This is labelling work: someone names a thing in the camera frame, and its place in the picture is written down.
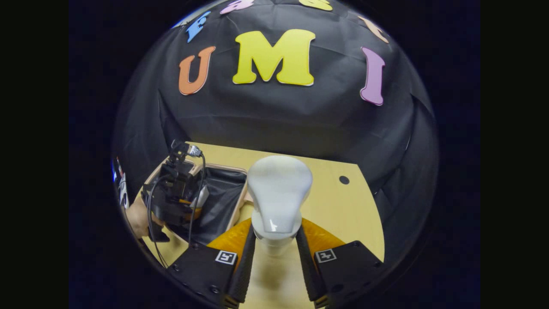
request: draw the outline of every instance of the wooden table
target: wooden table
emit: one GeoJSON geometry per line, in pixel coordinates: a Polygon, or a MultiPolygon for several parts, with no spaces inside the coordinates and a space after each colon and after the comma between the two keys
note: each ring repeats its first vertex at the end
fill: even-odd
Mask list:
{"type": "MultiPolygon", "coordinates": [[[[227,165],[248,170],[257,160],[275,153],[192,143],[206,156],[206,163],[227,165]]],[[[313,182],[309,197],[301,206],[303,218],[316,223],[343,242],[360,240],[378,259],[383,261],[385,242],[383,229],[372,193],[356,164],[296,157],[311,169],[313,182]],[[340,176],[350,182],[343,184],[340,176]]],[[[190,158],[201,164],[200,158],[190,158]]],[[[253,204],[246,202],[238,222],[250,218],[253,204]]],[[[163,232],[170,242],[159,242],[160,253],[168,264],[173,263],[188,247],[167,227],[163,232]]],[[[154,244],[143,238],[156,255],[154,244]]],[[[250,285],[245,303],[240,308],[313,308],[307,297],[298,247],[292,242],[281,257],[267,256],[256,245],[251,268],[250,285]]]]}

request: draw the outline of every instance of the white object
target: white object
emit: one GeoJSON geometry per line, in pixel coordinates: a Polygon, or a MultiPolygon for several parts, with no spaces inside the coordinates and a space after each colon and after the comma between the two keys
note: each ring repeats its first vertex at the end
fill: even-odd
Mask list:
{"type": "Polygon", "coordinates": [[[202,206],[204,205],[204,203],[206,202],[206,200],[208,199],[208,196],[210,196],[210,191],[208,190],[208,186],[207,185],[204,185],[204,187],[202,188],[202,190],[200,191],[200,194],[198,195],[198,197],[195,197],[193,202],[191,203],[191,205],[189,205],[189,207],[191,209],[194,208],[194,205],[197,203],[198,201],[198,205],[197,205],[197,209],[198,208],[202,208],[202,206]]]}
{"type": "Polygon", "coordinates": [[[293,240],[301,226],[299,208],[311,185],[311,170],[296,158],[269,156],[250,167],[251,224],[267,254],[281,255],[293,240]]]}

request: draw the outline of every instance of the sticker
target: sticker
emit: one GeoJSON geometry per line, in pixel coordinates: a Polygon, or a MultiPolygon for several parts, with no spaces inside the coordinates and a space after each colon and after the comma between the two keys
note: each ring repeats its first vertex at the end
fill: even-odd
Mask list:
{"type": "Polygon", "coordinates": [[[238,0],[227,5],[226,8],[221,10],[220,14],[227,14],[234,10],[249,8],[253,4],[254,4],[254,0],[238,0]]]}
{"type": "Polygon", "coordinates": [[[326,0],[299,0],[299,3],[311,8],[317,8],[325,11],[331,11],[332,7],[326,0]]]}
{"type": "Polygon", "coordinates": [[[194,82],[189,81],[189,71],[191,69],[191,62],[193,61],[194,56],[189,56],[179,63],[179,92],[181,92],[182,95],[186,96],[197,93],[200,89],[202,89],[206,83],[206,79],[208,78],[210,56],[214,50],[215,46],[210,46],[198,53],[198,57],[200,58],[200,66],[198,69],[198,77],[194,82]]]}
{"type": "Polygon", "coordinates": [[[366,47],[361,47],[366,56],[366,83],[360,90],[360,97],[364,101],[372,102],[375,105],[383,105],[381,96],[382,69],[385,61],[376,53],[366,47]]]}
{"type": "Polygon", "coordinates": [[[309,73],[309,47],[315,37],[311,31],[291,29],[271,46],[260,31],[237,36],[234,40],[240,43],[240,54],[233,83],[249,84],[255,81],[256,74],[251,71],[252,61],[263,81],[269,81],[282,61],[282,70],[276,76],[279,82],[311,86],[315,78],[309,73]]]}
{"type": "Polygon", "coordinates": [[[210,15],[210,11],[207,11],[206,13],[202,14],[192,25],[187,28],[187,33],[189,33],[189,39],[187,40],[187,43],[189,43],[195,35],[197,35],[202,30],[202,25],[206,23],[206,16],[210,15]]]}
{"type": "Polygon", "coordinates": [[[237,254],[234,252],[220,250],[215,258],[216,262],[232,265],[237,259],[237,254]]]}
{"type": "Polygon", "coordinates": [[[370,31],[376,36],[376,37],[379,37],[383,42],[389,44],[389,41],[387,41],[387,39],[385,37],[383,37],[381,35],[381,29],[378,28],[376,25],[374,25],[373,22],[367,20],[366,18],[364,17],[361,17],[361,16],[357,16],[358,18],[362,19],[364,21],[364,23],[366,23],[366,26],[368,27],[368,29],[370,29],[370,31]]]}
{"type": "Polygon", "coordinates": [[[335,257],[335,253],[332,249],[317,251],[315,252],[315,255],[319,263],[337,260],[337,257],[335,257]]]}
{"type": "Polygon", "coordinates": [[[119,192],[119,203],[125,209],[127,209],[130,204],[128,203],[128,191],[126,188],[126,174],[122,171],[122,165],[120,160],[116,157],[116,164],[118,165],[118,171],[120,173],[120,182],[118,182],[118,192],[119,192]]]}

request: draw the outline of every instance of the orange letter u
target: orange letter u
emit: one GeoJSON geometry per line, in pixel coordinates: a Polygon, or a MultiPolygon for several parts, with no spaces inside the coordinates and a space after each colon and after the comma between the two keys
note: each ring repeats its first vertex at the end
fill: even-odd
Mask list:
{"type": "Polygon", "coordinates": [[[207,47],[198,53],[200,57],[200,67],[198,77],[194,82],[189,81],[189,70],[194,56],[189,56],[179,64],[179,92],[183,95],[190,95],[198,92],[204,86],[208,78],[208,67],[210,66],[210,55],[215,50],[215,46],[207,47]]]}

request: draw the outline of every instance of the black fabric backdrop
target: black fabric backdrop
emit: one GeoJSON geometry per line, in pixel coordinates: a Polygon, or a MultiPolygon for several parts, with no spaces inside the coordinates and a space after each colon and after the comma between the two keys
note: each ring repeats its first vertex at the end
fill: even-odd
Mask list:
{"type": "MultiPolygon", "coordinates": [[[[138,62],[166,29],[199,5],[202,2],[69,2],[70,307],[197,307],[150,267],[120,224],[110,142],[122,92],[138,62]]],[[[391,274],[389,284],[396,283],[375,305],[477,307],[479,2],[371,0],[354,5],[386,30],[418,68],[441,136],[433,211],[410,258],[391,274]]]]}
{"type": "MultiPolygon", "coordinates": [[[[382,219],[385,262],[396,265],[423,228],[438,168],[433,109],[416,70],[390,34],[383,33],[386,44],[357,17],[367,15],[340,3],[330,3],[334,9],[328,12],[297,0],[256,0],[219,14],[227,3],[209,9],[190,43],[186,27],[169,30],[126,89],[113,145],[130,200],[167,156],[173,139],[357,163],[382,219]],[[274,45],[289,29],[316,35],[309,52],[312,86],[278,82],[282,64],[268,82],[259,75],[252,84],[232,82],[236,36],[261,31],[274,45]],[[180,61],[209,46],[216,49],[208,79],[197,93],[182,95],[180,61]],[[363,46],[385,61],[382,106],[359,95],[367,71],[363,46]]],[[[195,58],[189,79],[197,75],[195,58]]]]}

